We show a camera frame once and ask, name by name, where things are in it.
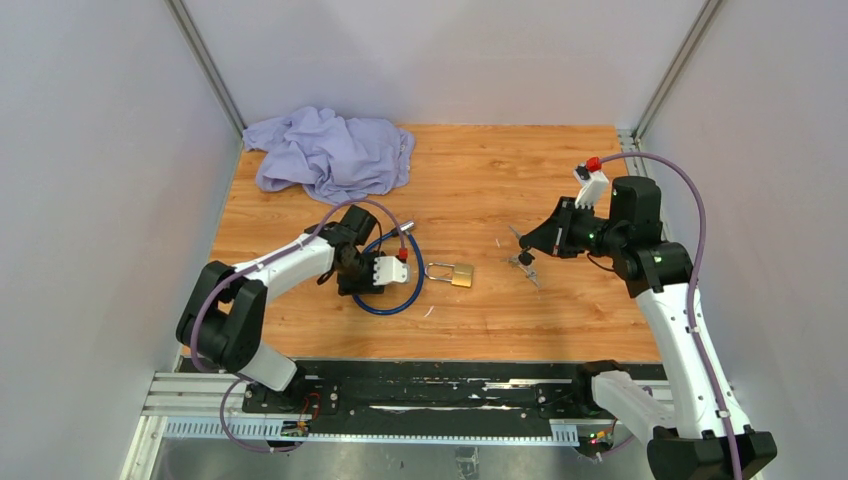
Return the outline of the black head key pair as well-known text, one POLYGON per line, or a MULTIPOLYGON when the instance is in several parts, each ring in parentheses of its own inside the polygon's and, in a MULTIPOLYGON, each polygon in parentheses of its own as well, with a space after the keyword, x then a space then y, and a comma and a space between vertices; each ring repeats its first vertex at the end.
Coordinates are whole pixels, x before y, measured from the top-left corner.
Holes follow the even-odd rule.
POLYGON ((534 260, 535 260, 535 257, 530 253, 529 247, 523 247, 522 246, 521 239, 523 238, 523 234, 520 233, 513 226, 509 226, 509 230, 518 240, 520 251, 517 254, 509 257, 507 262, 510 263, 511 265, 522 267, 522 268, 531 267, 534 260))

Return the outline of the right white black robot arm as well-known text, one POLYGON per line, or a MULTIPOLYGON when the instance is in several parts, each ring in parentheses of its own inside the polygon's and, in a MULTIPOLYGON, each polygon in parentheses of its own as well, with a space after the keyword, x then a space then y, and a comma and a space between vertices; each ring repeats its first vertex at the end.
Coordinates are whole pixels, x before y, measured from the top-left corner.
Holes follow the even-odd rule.
POLYGON ((518 238, 516 262, 536 253, 611 260, 654 336, 672 402, 664 405, 612 360, 583 364, 574 408, 614 416, 646 448, 657 479, 751 479, 777 455, 771 433, 755 429, 735 399, 711 344, 687 249, 662 236, 661 191, 651 179, 585 179, 550 216, 518 238), (595 214, 596 191, 610 187, 609 214, 595 214))

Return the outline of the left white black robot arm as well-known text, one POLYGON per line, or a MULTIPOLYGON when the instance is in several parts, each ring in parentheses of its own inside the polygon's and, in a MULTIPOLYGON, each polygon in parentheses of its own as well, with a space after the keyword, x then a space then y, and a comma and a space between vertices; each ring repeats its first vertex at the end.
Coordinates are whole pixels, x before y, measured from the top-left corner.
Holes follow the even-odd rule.
POLYGON ((310 279, 336 279, 341 296, 383 293, 375 282, 378 251, 360 249, 378 224, 373 214, 351 206, 340 221, 314 225, 253 261, 208 263, 177 323, 177 340, 215 367, 268 388, 268 400, 279 411, 298 411, 306 400, 306 386, 298 380, 303 373, 263 343, 266 307, 310 279))

